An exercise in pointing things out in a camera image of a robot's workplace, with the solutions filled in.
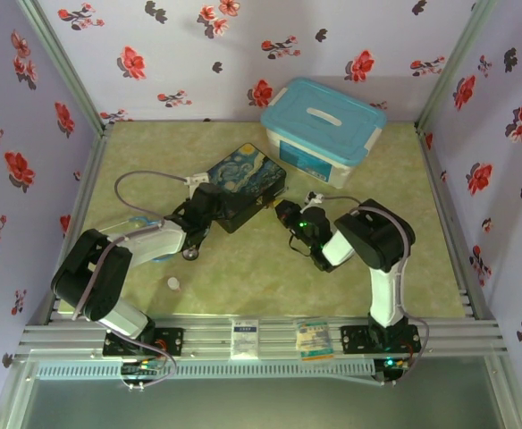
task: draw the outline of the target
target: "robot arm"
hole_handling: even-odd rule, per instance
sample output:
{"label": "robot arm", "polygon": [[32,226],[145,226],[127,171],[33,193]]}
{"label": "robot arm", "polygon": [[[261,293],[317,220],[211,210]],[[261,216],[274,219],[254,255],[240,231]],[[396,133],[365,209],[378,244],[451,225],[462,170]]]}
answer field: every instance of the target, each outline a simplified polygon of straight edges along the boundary
{"label": "robot arm", "polygon": [[[322,199],[322,196],[310,193],[304,209],[285,200],[275,207],[275,211],[291,234],[309,247],[310,256],[321,271],[331,272],[355,254],[368,265],[373,292],[369,315],[371,334],[379,344],[393,341],[400,325],[407,322],[400,309],[401,284],[397,282],[397,274],[400,261],[409,254],[409,247],[416,240],[414,231],[386,207],[368,199],[354,212],[337,219],[334,224],[338,231],[332,234],[324,210],[315,206]],[[408,251],[405,252],[399,230],[386,215],[403,228],[408,238]]]}
{"label": "robot arm", "polygon": [[55,295],[75,307],[76,314],[131,339],[152,342],[153,321],[120,299],[126,273],[163,255],[181,252],[196,259],[212,221],[225,218],[239,198],[211,183],[188,184],[190,198],[156,225],[118,237],[83,232],[52,280]]}

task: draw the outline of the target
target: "floral wallpaper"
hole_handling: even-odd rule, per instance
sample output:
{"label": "floral wallpaper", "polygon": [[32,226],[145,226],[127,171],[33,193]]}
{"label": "floral wallpaper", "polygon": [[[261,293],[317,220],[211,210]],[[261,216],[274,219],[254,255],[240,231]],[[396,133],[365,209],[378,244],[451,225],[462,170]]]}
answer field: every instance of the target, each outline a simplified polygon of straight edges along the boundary
{"label": "floral wallpaper", "polygon": [[49,291],[94,137],[22,11],[0,0],[0,394]]}
{"label": "floral wallpaper", "polygon": [[103,122],[255,121],[298,76],[414,121],[474,1],[38,0]]}
{"label": "floral wallpaper", "polygon": [[522,1],[494,8],[425,131],[522,386]]}

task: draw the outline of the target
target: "blue lid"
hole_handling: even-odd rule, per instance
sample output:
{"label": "blue lid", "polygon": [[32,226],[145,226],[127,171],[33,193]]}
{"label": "blue lid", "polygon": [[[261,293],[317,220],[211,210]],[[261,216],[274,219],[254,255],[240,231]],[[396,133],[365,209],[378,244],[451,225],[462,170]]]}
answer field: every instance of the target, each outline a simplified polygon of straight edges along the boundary
{"label": "blue lid", "polygon": [[312,80],[297,78],[286,89],[261,123],[340,164],[359,164],[370,136],[386,123],[383,111]]}

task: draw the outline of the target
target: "glass panel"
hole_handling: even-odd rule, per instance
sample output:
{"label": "glass panel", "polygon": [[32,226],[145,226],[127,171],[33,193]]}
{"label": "glass panel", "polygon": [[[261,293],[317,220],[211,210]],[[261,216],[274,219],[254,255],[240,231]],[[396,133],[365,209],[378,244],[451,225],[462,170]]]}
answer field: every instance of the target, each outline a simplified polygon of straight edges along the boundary
{"label": "glass panel", "polygon": [[396,388],[333,379],[37,382],[26,429],[502,428],[482,359],[431,358]]}

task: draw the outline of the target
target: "metal frame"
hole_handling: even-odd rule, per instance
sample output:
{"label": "metal frame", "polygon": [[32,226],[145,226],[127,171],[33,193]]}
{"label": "metal frame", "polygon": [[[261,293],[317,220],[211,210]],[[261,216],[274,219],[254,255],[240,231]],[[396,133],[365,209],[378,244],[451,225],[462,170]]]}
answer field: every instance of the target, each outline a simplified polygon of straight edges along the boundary
{"label": "metal frame", "polygon": [[[450,85],[450,76],[458,69],[497,1],[478,2],[472,19],[466,26],[444,74],[440,77],[417,123],[420,140],[424,139],[423,128],[437,111],[442,94]],[[38,2],[36,0],[18,0],[18,2],[41,37],[71,92],[77,97],[80,107],[94,129],[101,135],[93,145],[80,185],[79,198],[72,213],[72,229],[64,242],[60,264],[80,233],[112,127],[104,131],[88,94]],[[471,267],[467,264],[467,246],[461,230],[453,221],[457,216],[450,196],[442,194],[435,185],[439,180],[435,175],[439,165],[434,160],[428,161],[425,145],[422,144],[421,148],[450,260],[458,280],[459,295],[466,310],[465,318],[427,319],[431,335],[424,356],[425,358],[483,357],[498,404],[498,412],[501,413],[505,427],[522,428],[522,395],[515,383],[500,328],[493,320],[474,277],[469,275]],[[119,357],[102,357],[105,329],[84,319],[73,322],[69,316],[58,314],[55,311],[58,303],[58,300],[51,296],[43,307],[45,325],[27,326],[23,332],[0,402],[0,428],[21,427],[37,379],[58,377],[59,380],[72,378],[93,380],[119,376],[122,360]],[[361,375],[373,374],[371,358],[387,358],[386,354],[347,356],[342,353],[339,328],[345,324],[365,324],[366,319],[328,317],[327,320],[331,328],[335,359],[334,365],[326,371],[309,371],[299,365],[299,356],[295,347],[294,319],[290,317],[259,318],[260,360],[238,364],[230,361],[232,320],[229,316],[171,316],[158,320],[157,325],[185,329],[183,352],[178,359],[181,378],[326,376],[349,380]],[[419,333],[425,334],[422,326],[419,327]]]}

